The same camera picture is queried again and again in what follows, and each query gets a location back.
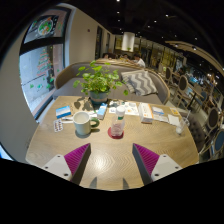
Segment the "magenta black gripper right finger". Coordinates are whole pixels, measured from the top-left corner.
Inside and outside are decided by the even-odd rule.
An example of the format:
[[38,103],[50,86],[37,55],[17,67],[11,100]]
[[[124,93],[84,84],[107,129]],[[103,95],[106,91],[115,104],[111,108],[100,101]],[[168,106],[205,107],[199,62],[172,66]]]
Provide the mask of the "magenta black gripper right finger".
[[132,153],[144,185],[148,185],[182,169],[167,154],[158,155],[136,143],[133,144]]

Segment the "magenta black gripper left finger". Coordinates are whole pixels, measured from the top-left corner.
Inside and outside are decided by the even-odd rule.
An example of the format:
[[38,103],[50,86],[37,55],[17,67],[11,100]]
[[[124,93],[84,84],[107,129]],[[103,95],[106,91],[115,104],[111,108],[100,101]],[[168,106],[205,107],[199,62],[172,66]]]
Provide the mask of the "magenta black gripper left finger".
[[91,145],[87,143],[66,155],[57,154],[42,169],[79,185],[90,154]]

